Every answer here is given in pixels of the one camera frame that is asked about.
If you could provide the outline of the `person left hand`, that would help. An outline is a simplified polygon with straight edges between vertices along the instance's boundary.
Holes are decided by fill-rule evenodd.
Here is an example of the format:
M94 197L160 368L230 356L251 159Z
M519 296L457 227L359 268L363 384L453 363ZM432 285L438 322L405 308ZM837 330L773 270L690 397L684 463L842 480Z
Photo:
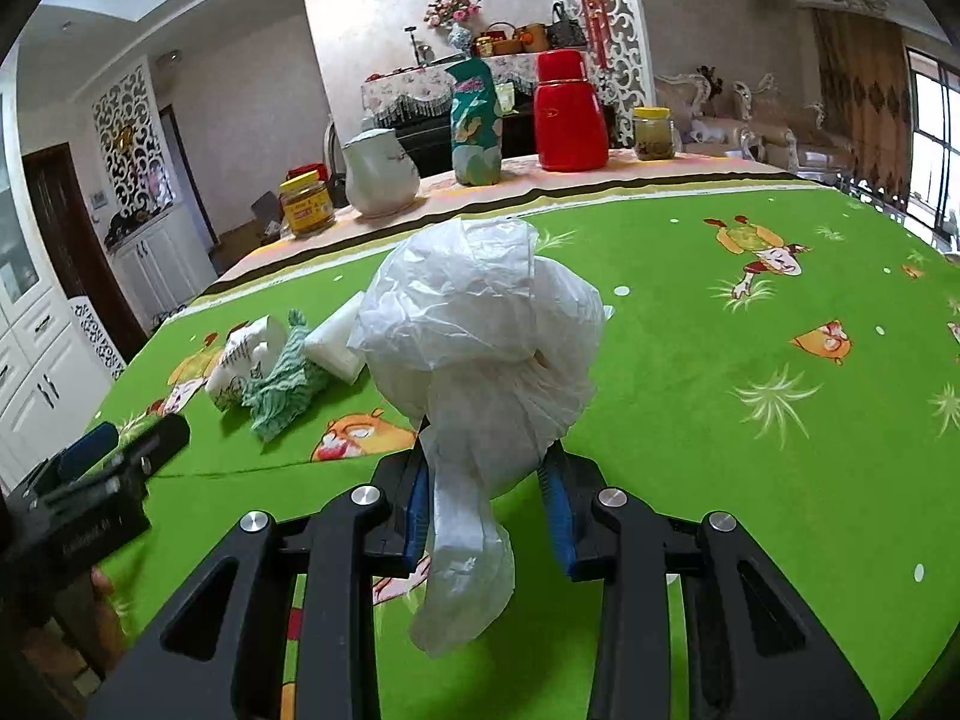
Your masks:
M29 663L52 676L78 676L83 668L109 676L128 649L113 593L110 578L94 566L53 595L52 616L21 639Z

